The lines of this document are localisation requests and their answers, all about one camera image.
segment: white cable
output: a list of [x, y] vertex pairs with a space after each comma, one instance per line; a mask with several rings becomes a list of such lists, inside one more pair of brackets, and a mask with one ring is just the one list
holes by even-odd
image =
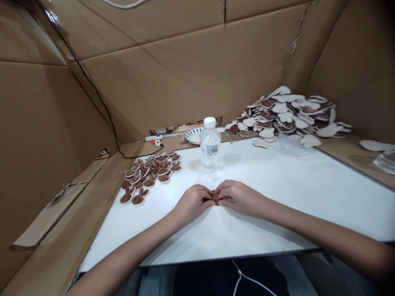
[[145, 2], [149, 1], [149, 0], [139, 0], [136, 3], [130, 4], [130, 5], [119, 5], [119, 4], [115, 4], [109, 0], [102, 0], [103, 2], [106, 2], [108, 5], [111, 5], [112, 7], [115, 8], [119, 8], [119, 9], [133, 9], [136, 8], [142, 4], [144, 4]]
[[238, 270], [239, 275], [240, 275], [240, 278], [237, 280], [237, 283], [236, 283], [236, 286], [235, 286], [235, 291], [233, 292], [233, 296], [236, 295], [237, 286], [239, 285], [239, 282], [240, 282], [240, 280], [242, 279], [242, 276], [244, 276], [246, 279], [248, 279], [248, 280], [250, 280], [250, 281], [252, 281], [252, 282], [254, 282], [254, 283], [260, 285], [262, 288], [265, 288], [265, 289], [266, 289], [268, 292], [270, 292], [273, 296], [277, 296], [277, 295], [274, 294], [269, 288], [265, 287], [265, 286], [262, 285], [260, 282], [258, 282], [258, 281], [256, 281], [256, 280], [253, 280], [252, 278], [250, 278], [250, 277], [244, 275], [244, 274], [242, 273], [242, 271], [239, 269], [239, 267], [237, 266], [237, 264], [236, 264], [233, 260], [232, 260], [232, 262], [233, 262], [234, 265], [236, 265], [237, 270]]

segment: small plate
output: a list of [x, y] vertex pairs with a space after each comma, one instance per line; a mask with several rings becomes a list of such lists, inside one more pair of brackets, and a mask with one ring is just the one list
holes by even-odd
[[189, 143], [200, 145], [199, 133], [204, 129], [204, 127], [197, 127], [191, 129], [185, 136]]

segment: wire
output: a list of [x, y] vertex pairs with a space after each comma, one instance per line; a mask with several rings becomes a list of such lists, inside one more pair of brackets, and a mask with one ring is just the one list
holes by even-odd
[[112, 121], [112, 117], [111, 117], [110, 111], [108, 110], [106, 104], [103, 102], [103, 99], [102, 99], [102, 97], [101, 97], [101, 95], [100, 95], [98, 89], [96, 88], [95, 84], [91, 81], [91, 79], [88, 77], [88, 75], [86, 74], [86, 72], [85, 72], [84, 69], [82, 68], [82, 66], [81, 66], [81, 64], [80, 64], [80, 62], [79, 62], [79, 60], [78, 60], [78, 58], [77, 58], [76, 55], [74, 54], [74, 51], [72, 50], [71, 46], [68, 44], [68, 42], [67, 42], [67, 41], [65, 40], [65, 38], [62, 36], [62, 34], [61, 34], [61, 32], [58, 30], [57, 26], [54, 25], [53, 21], [51, 20], [51, 17], [50, 17], [50, 16], [48, 15], [48, 13], [47, 13], [45, 7], [41, 4], [41, 2], [40, 2], [39, 0], [36, 0], [36, 3], [38, 4], [38, 6], [40, 6], [41, 10], [44, 12], [44, 14], [45, 14], [45, 15], [47, 16], [47, 18], [49, 19], [49, 22], [52, 24], [52, 26], [54, 27], [54, 29], [56, 30], [56, 32], [58, 33], [58, 35], [61, 37], [61, 39], [63, 40], [63, 42], [66, 44], [68, 50], [70, 51], [70, 53], [71, 53], [71, 55], [73, 56], [74, 60], [77, 62], [79, 68], [81, 69], [81, 71], [82, 71], [82, 73], [84, 74], [84, 76], [86, 77], [86, 79], [91, 83], [91, 85], [92, 85], [93, 88], [95, 89], [95, 91], [96, 91], [96, 93], [97, 93], [97, 95], [98, 95], [98, 97], [99, 97], [101, 103], [103, 104], [104, 108], [105, 108], [106, 111], [107, 111], [108, 118], [109, 118], [110, 123], [111, 123], [112, 131], [114, 132], [115, 143], [116, 143], [116, 146], [117, 146], [117, 148], [118, 148], [119, 153], [122, 154], [122, 157], [123, 157], [123, 158], [126, 158], [126, 159], [133, 159], [133, 158], [138, 158], [138, 157], [143, 157], [143, 156], [149, 156], [149, 155], [152, 155], [152, 154], [154, 154], [154, 153], [157, 153], [160, 149], [162, 149], [162, 148], [164, 147], [163, 144], [160, 145], [160, 148], [159, 148], [157, 151], [155, 151], [155, 152], [153, 152], [153, 153], [151, 153], [151, 154], [140, 155], [140, 156], [134, 156], [134, 157], [126, 157], [126, 156], [123, 154], [123, 152], [121, 151], [121, 148], [119, 147], [118, 136], [117, 136], [116, 131], [115, 131], [115, 125], [114, 125], [114, 123], [113, 123], [113, 121]]
[[237, 266], [237, 264], [236, 264], [233, 260], [232, 260], [232, 262], [233, 262], [234, 265], [236, 265], [237, 271], [238, 271], [238, 273], [239, 273], [239, 275], [240, 275], [239, 279], [237, 280], [237, 283], [236, 283], [236, 286], [235, 286], [235, 290], [234, 290], [234, 292], [233, 292], [233, 296], [236, 295], [237, 286], [239, 285], [239, 282], [240, 282], [240, 280], [242, 279], [242, 276], [244, 276], [246, 279], [248, 279], [248, 280], [250, 280], [250, 281], [252, 281], [252, 282], [254, 282], [254, 283], [260, 285], [261, 287], [265, 288], [265, 289], [266, 289], [269, 293], [271, 293], [273, 296], [277, 296], [277, 295], [274, 294], [269, 288], [267, 288], [266, 286], [264, 286], [264, 285], [261, 284], [260, 282], [258, 282], [258, 281], [256, 281], [256, 280], [253, 280], [252, 278], [250, 278], [250, 277], [244, 275], [244, 274], [242, 273], [242, 271], [240, 270], [240, 268]]
[[115, 4], [115, 3], [108, 1], [108, 0], [102, 0], [102, 1], [107, 3], [108, 5], [111, 5], [112, 7], [128, 10], [128, 9], [134, 9], [140, 5], [143, 5], [145, 2], [147, 2], [149, 0], [139, 0], [136, 3], [130, 4], [130, 5], [119, 5], [119, 4]]

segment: plastic water bottle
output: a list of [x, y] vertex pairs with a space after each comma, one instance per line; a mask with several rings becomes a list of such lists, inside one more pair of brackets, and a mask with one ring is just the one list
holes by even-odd
[[215, 172], [219, 163], [219, 147], [221, 134], [215, 128], [215, 118], [204, 120], [204, 129], [199, 133], [200, 148], [203, 154], [203, 170], [207, 173]]

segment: black cable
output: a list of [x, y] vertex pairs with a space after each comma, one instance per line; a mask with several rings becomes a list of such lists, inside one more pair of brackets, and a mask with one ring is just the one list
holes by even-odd
[[37, 2], [37, 4], [38, 4], [38, 6], [40, 6], [42, 12], [44, 12], [44, 14], [46, 15], [46, 17], [48, 18], [49, 22], [51, 23], [51, 25], [53, 26], [53, 28], [56, 30], [56, 32], [58, 33], [58, 35], [62, 38], [63, 42], [66, 44], [68, 50], [70, 51], [70, 53], [71, 53], [71, 55], [73, 56], [74, 60], [77, 62], [79, 68], [81, 69], [82, 73], [85, 75], [86, 79], [92, 84], [93, 88], [95, 89], [96, 93], [98, 94], [98, 97], [99, 97], [101, 103], [103, 104], [103, 106], [105, 107], [105, 109], [106, 109], [106, 111], [107, 111], [108, 118], [110, 119], [110, 123], [111, 123], [111, 126], [112, 126], [112, 131], [114, 132], [114, 137], [115, 137], [116, 146], [117, 146], [117, 148], [118, 148], [119, 153], [122, 154], [123, 158], [132, 159], [132, 158], [138, 158], [138, 157], [143, 157], [143, 156], [149, 156], [149, 155], [152, 155], [152, 154], [154, 154], [154, 153], [157, 153], [160, 149], [162, 149], [162, 148], [164, 147], [163, 144], [160, 145], [160, 148], [159, 148], [157, 151], [155, 151], [155, 152], [153, 152], [153, 153], [151, 153], [151, 154], [139, 155], [139, 156], [134, 156], [134, 157], [126, 157], [126, 156], [123, 154], [123, 152], [121, 151], [121, 148], [119, 147], [119, 144], [118, 144], [118, 136], [117, 136], [116, 131], [115, 131], [115, 125], [114, 125], [114, 123], [112, 122], [112, 118], [111, 118], [110, 111], [108, 110], [106, 104], [103, 102], [102, 97], [101, 97], [101, 95], [100, 95], [98, 89], [96, 88], [95, 84], [91, 81], [91, 79], [88, 77], [88, 75], [85, 73], [84, 69], [82, 68], [81, 64], [79, 63], [79, 60], [78, 60], [77, 56], [74, 54], [74, 51], [72, 50], [71, 46], [67, 43], [67, 41], [65, 40], [65, 38], [63, 38], [63, 36], [62, 36], [61, 32], [58, 30], [58, 28], [53, 24], [53, 21], [50, 19], [49, 15], [47, 14], [45, 7], [41, 4], [41, 2], [40, 2], [39, 0], [36, 0], [36, 2]]

